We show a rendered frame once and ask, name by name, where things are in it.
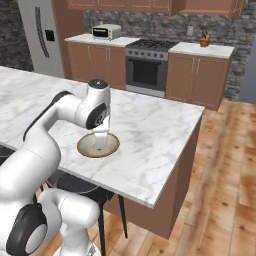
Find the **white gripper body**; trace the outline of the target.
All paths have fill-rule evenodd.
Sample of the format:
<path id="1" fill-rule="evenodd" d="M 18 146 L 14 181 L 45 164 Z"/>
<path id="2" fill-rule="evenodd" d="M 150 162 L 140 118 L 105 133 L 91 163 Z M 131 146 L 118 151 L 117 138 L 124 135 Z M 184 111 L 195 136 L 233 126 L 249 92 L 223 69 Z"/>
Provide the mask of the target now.
<path id="1" fill-rule="evenodd" d="M 104 148 L 107 143 L 108 132 L 96 131 L 94 135 L 95 135 L 95 146 L 97 148 Z"/>

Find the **brown and beige bowl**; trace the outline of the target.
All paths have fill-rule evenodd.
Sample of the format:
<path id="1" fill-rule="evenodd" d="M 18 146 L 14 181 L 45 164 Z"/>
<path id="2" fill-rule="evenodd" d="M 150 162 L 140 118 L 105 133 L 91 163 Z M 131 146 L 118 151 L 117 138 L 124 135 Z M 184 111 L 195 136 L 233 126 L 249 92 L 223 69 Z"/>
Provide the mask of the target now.
<path id="1" fill-rule="evenodd" d="M 89 158 L 102 158 L 107 157 L 117 151 L 120 146 L 120 142 L 114 134 L 108 132 L 105 147 L 97 148 L 95 146 L 94 133 L 95 132 L 87 134 L 78 141 L 77 150 L 81 155 Z"/>

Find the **black stool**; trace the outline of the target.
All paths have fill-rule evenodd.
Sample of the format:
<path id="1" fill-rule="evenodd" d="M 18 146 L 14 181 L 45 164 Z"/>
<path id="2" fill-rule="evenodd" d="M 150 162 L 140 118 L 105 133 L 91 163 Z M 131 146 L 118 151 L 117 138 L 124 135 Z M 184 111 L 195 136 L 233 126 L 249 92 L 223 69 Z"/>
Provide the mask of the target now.
<path id="1" fill-rule="evenodd" d="M 85 196 L 92 199 L 99 205 L 100 215 L 98 219 L 98 227 L 100 233 L 101 253 L 102 256 L 106 256 L 103 206 L 107 201 L 112 199 L 114 193 L 60 170 L 57 170 L 51 177 L 49 177 L 46 180 L 46 184 L 49 188 L 56 187 Z"/>
<path id="2" fill-rule="evenodd" d="M 14 150 L 0 145 L 0 166 L 14 153 Z"/>

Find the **brown base cabinets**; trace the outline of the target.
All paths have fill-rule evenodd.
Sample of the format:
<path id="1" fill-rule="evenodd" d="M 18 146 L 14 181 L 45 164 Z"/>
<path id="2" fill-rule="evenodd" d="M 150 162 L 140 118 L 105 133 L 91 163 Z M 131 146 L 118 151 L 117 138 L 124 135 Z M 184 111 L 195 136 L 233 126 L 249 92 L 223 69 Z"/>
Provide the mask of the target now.
<path id="1" fill-rule="evenodd" d="M 110 87 L 126 89 L 126 53 L 122 47 L 68 42 L 72 79 L 105 80 Z"/>
<path id="2" fill-rule="evenodd" d="M 217 111 L 224 96 L 232 57 L 170 53 L 166 98 Z"/>

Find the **grey stove with oven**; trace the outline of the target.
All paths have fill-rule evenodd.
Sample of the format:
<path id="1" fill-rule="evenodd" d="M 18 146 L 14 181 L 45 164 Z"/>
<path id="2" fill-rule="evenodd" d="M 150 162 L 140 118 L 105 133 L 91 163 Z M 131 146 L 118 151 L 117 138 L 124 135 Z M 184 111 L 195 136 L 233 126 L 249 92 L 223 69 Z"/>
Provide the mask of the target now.
<path id="1" fill-rule="evenodd" d="M 126 89 L 164 98 L 168 51 L 175 46 L 166 40 L 140 39 L 126 46 Z"/>

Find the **brown kitchen island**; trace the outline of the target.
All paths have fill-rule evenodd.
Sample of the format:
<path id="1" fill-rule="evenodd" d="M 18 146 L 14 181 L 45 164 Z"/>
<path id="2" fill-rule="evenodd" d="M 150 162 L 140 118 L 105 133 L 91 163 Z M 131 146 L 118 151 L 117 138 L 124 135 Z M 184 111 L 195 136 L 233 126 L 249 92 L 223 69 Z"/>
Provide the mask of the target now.
<path id="1" fill-rule="evenodd" d="M 61 91 L 85 97 L 81 82 L 0 66 L 0 143 L 17 149 L 29 124 Z M 62 171 L 114 192 L 107 211 L 170 236 L 188 191 L 201 106 L 114 89 L 110 131 L 120 141 L 105 158 L 87 158 L 76 144 L 85 130 L 65 121 L 50 133 L 61 149 Z"/>

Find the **white toaster oven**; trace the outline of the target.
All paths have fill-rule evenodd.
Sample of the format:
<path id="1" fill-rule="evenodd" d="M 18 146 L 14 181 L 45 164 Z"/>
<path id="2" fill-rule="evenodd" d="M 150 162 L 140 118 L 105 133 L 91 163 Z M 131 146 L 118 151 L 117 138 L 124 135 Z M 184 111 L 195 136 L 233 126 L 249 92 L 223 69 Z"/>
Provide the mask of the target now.
<path id="1" fill-rule="evenodd" d="M 121 26 L 116 24 L 101 24 L 92 28 L 92 36 L 95 39 L 114 40 L 121 34 Z"/>

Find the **grey fridge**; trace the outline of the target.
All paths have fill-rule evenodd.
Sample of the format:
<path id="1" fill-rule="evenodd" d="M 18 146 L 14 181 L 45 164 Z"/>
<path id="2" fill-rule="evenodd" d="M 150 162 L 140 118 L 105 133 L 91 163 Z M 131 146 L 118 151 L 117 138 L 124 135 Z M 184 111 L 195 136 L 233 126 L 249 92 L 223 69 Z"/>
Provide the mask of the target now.
<path id="1" fill-rule="evenodd" d="M 64 77 L 52 0 L 17 0 L 36 73 Z"/>

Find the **wooden knife block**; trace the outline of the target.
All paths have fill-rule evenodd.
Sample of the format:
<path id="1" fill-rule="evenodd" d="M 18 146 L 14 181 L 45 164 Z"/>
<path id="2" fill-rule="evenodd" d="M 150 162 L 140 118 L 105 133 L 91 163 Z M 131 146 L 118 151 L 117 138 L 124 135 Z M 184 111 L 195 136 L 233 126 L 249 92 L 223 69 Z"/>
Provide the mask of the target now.
<path id="1" fill-rule="evenodd" d="M 200 37 L 200 46 L 208 47 L 210 45 L 210 34 L 207 31 L 203 31 Z"/>

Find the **brown wall cabinets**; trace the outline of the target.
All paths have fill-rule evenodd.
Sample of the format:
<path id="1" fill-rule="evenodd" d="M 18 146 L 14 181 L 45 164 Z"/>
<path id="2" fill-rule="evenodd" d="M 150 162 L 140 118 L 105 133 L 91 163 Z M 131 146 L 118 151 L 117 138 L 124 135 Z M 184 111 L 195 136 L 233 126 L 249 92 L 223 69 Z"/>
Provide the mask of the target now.
<path id="1" fill-rule="evenodd" d="M 232 19 L 243 12 L 246 0 L 186 0 L 182 14 L 225 16 Z"/>
<path id="2" fill-rule="evenodd" d="M 67 0 L 73 10 L 167 13 L 176 15 L 186 7 L 186 0 Z"/>

